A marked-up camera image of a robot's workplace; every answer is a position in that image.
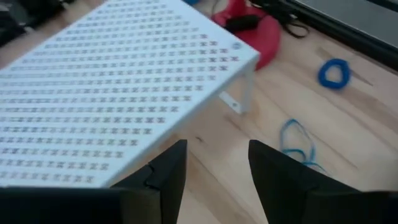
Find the metal bracket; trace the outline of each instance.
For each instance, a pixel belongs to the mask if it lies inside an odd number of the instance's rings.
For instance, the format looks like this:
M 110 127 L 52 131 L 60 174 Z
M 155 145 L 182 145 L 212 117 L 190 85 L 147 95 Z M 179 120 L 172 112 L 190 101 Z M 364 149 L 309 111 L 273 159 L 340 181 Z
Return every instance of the metal bracket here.
M 223 91 L 218 96 L 238 114 L 247 113 L 250 110 L 252 89 L 254 84 L 254 68 L 244 75 L 244 88 L 242 90 L 241 102 L 235 100 L 229 93 Z

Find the perforated metal shelf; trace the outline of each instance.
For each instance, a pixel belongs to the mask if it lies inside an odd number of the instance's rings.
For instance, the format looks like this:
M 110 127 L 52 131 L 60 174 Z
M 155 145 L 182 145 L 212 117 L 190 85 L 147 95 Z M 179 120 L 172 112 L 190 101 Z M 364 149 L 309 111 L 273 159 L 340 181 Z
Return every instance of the perforated metal shelf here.
M 105 2 L 0 71 L 0 185 L 109 185 L 257 56 L 180 0 Z

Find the blue cable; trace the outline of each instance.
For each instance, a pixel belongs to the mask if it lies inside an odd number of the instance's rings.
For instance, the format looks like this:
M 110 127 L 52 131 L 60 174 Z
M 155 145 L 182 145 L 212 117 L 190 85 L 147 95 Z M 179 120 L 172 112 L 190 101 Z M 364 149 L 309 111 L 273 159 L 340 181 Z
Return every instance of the blue cable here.
M 298 130 L 311 142 L 311 148 L 310 148 L 310 157 L 307 158 L 307 155 L 304 153 L 302 149 L 295 149 L 295 148 L 288 148 L 285 147 L 285 132 L 286 130 L 293 124 L 296 124 L 298 126 Z M 308 135 L 307 131 L 305 128 L 296 120 L 296 119 L 289 119 L 286 121 L 286 123 L 283 125 L 283 127 L 280 129 L 280 134 L 279 134 L 279 146 L 280 146 L 280 151 L 283 152 L 286 155 L 289 155 L 290 153 L 298 153 L 303 157 L 302 164 L 305 166 L 316 166 L 319 169 L 321 169 L 323 172 L 327 174 L 327 171 L 317 164 L 315 162 L 315 157 L 316 157 L 316 147 L 313 141 L 311 140 L 310 136 Z
M 341 81 L 333 82 L 326 79 L 326 72 L 332 67 L 337 66 L 341 70 Z M 318 72 L 318 81 L 321 85 L 334 90 L 344 88 L 351 77 L 351 70 L 349 69 L 348 62 L 343 59 L 334 58 L 327 61 Z

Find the black strap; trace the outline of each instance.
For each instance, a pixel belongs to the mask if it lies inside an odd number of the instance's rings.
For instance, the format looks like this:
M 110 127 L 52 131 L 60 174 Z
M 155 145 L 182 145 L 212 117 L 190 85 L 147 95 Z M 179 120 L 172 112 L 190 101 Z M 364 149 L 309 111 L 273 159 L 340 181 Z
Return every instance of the black strap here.
M 291 36 L 301 39 L 310 33 L 310 29 L 307 26 L 295 22 L 296 18 L 291 15 L 290 11 L 286 9 L 286 6 L 283 6 L 279 0 L 250 0 L 250 2 L 254 7 L 266 11 L 268 15 L 278 20 L 283 30 L 285 30 Z M 300 35 L 293 32 L 290 29 L 290 26 L 299 27 L 305 30 L 305 34 Z

